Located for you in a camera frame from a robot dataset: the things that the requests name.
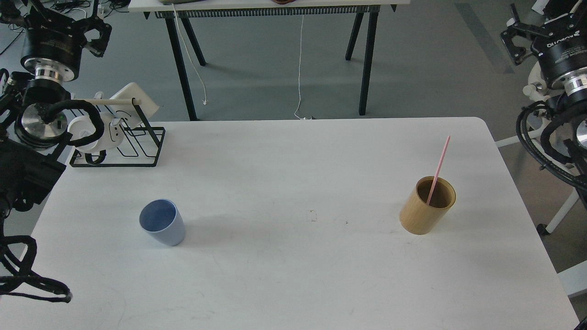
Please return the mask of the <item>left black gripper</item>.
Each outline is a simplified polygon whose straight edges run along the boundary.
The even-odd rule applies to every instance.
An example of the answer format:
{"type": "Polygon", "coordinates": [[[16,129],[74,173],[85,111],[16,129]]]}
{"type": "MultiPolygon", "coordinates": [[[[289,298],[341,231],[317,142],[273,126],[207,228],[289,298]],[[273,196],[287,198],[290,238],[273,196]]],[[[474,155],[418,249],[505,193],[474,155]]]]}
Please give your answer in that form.
{"type": "Polygon", "coordinates": [[[52,9],[31,9],[23,16],[14,0],[0,1],[0,22],[27,28],[21,65],[32,70],[37,61],[49,60],[69,70],[79,70],[82,49],[103,58],[111,38],[112,27],[101,18],[75,21],[52,9]],[[97,31],[97,39],[86,40],[86,32],[97,31]]]}

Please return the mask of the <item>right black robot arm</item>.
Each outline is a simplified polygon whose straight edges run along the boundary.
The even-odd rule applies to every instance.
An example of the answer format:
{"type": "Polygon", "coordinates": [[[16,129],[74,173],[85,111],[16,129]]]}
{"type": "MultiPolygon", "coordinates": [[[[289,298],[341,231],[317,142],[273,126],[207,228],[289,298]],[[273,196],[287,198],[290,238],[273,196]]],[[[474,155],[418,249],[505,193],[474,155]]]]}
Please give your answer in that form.
{"type": "Polygon", "coordinates": [[[522,146],[586,203],[586,2],[545,0],[532,22],[515,5],[501,40],[515,65],[536,60],[523,88],[531,104],[516,119],[522,146]]]}

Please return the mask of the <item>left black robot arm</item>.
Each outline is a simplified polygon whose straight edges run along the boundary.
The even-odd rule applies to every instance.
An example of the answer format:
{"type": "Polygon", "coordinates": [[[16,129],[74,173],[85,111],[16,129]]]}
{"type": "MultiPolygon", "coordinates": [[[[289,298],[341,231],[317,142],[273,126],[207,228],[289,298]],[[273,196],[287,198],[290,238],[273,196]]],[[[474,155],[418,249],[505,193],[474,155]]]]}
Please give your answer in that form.
{"type": "Polygon", "coordinates": [[[63,149],[97,141],[105,125],[94,105],[75,100],[63,84],[78,78],[83,50],[101,58],[111,25],[99,16],[75,20],[39,0],[1,2],[1,23],[25,32],[23,72],[1,71],[1,217],[40,204],[65,170],[63,149]]]}

